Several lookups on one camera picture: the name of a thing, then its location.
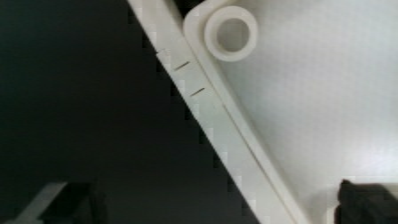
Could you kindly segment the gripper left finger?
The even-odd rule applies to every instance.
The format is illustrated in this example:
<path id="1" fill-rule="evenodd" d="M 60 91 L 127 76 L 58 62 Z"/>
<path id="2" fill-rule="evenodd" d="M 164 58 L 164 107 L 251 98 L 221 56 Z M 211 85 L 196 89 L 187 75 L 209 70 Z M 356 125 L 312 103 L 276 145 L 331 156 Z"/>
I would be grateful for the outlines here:
<path id="1" fill-rule="evenodd" d="M 104 195 L 88 182 L 49 182 L 10 224 L 108 224 Z"/>

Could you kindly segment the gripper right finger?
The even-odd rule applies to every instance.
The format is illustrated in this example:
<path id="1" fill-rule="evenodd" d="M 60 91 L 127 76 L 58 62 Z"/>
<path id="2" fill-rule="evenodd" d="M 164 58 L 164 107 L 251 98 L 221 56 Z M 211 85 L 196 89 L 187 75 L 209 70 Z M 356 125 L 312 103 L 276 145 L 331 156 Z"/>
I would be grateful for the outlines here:
<path id="1" fill-rule="evenodd" d="M 398 224 L 398 198 L 379 184 L 340 181 L 333 224 Z"/>

